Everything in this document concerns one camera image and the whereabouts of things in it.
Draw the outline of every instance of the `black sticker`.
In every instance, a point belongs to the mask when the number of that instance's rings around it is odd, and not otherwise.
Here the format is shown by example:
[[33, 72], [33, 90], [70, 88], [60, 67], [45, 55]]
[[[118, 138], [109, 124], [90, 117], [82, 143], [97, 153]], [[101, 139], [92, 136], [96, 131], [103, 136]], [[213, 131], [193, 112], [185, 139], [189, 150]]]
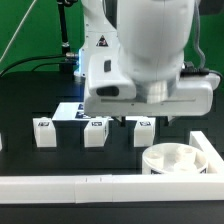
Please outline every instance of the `black sticker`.
[[207, 169], [205, 168], [205, 169], [202, 170], [200, 173], [207, 173]]
[[151, 174], [162, 174], [162, 173], [160, 173], [160, 172], [158, 172], [158, 171], [155, 171], [155, 170], [151, 169]]
[[84, 110], [83, 104], [81, 104], [81, 103], [79, 104], [78, 110]]
[[91, 117], [84, 114], [84, 112], [77, 112], [75, 115], [76, 119], [90, 119]]
[[102, 122], [92, 122], [92, 126], [100, 127], [100, 126], [103, 126], [103, 123]]
[[98, 41], [98, 43], [97, 43], [96, 46], [97, 46], [97, 47], [109, 47], [109, 46], [108, 46], [108, 43], [107, 43], [107, 41], [106, 41], [106, 39], [105, 39], [104, 36], [101, 36], [101, 38], [100, 38], [100, 40]]
[[141, 126], [151, 126], [151, 123], [149, 121], [140, 122]]
[[49, 124], [50, 124], [50, 122], [40, 122], [38, 124], [38, 126], [40, 126], [40, 127], [47, 127], [47, 126], [49, 126]]

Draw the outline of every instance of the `green backdrop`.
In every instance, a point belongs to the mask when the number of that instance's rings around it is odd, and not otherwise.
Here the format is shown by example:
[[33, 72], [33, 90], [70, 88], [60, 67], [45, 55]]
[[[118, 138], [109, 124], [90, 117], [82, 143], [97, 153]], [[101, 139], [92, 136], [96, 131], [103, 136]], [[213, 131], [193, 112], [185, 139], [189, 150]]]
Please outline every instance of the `green backdrop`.
[[[1, 0], [0, 5], [0, 55], [11, 39], [18, 24], [32, 0], [16, 0], [11, 3]], [[83, 17], [81, 1], [66, 8], [69, 40], [73, 51], [83, 43]], [[201, 48], [206, 54], [206, 67], [224, 73], [224, 14], [201, 17]], [[38, 0], [6, 58], [0, 64], [0, 70], [17, 60], [61, 53], [61, 35], [56, 0]], [[198, 65], [199, 60], [193, 51], [192, 38], [185, 49], [186, 60]], [[21, 65], [15, 70], [30, 70], [40, 62]], [[44, 68], [56, 69], [55, 66]]]

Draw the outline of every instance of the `black table surface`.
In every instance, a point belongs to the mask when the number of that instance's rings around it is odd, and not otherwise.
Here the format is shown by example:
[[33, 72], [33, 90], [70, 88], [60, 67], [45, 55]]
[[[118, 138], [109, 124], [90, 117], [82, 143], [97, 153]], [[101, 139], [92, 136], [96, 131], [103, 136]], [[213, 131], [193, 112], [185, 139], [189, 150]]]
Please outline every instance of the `black table surface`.
[[[84, 148], [87, 122], [54, 122], [56, 148], [37, 148], [33, 118], [52, 118], [60, 102], [83, 101], [82, 84], [57, 72], [14, 72], [0, 79], [1, 176], [138, 174], [145, 148], [134, 148], [135, 122], [110, 122], [104, 148]], [[201, 130], [222, 155], [224, 96], [214, 93], [211, 111], [181, 117], [172, 126], [157, 118], [154, 143], [187, 144]], [[223, 223], [224, 202], [99, 203], [83, 205], [1, 205], [1, 223]]]

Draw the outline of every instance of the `small white cube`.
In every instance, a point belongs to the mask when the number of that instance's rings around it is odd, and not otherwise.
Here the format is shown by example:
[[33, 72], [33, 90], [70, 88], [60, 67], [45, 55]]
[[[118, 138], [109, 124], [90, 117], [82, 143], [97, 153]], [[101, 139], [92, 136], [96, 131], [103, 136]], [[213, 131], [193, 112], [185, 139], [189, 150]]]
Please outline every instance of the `small white cube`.
[[141, 118], [134, 130], [134, 147], [149, 147], [153, 145], [155, 137], [155, 118]]
[[103, 147], [109, 134], [108, 118], [93, 118], [85, 127], [85, 147]]
[[50, 118], [33, 119], [37, 147], [57, 147], [56, 130]]

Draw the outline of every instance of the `white robot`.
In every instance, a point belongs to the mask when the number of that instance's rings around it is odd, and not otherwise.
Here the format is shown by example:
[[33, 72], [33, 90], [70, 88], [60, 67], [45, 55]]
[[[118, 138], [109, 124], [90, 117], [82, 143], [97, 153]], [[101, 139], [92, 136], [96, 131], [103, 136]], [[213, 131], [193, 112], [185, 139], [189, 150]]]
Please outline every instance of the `white robot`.
[[220, 77], [210, 73], [180, 78], [195, 3], [200, 2], [195, 1], [118, 0], [116, 30], [105, 17], [106, 1], [82, 0], [86, 42], [78, 75], [86, 75], [87, 115], [209, 112]]

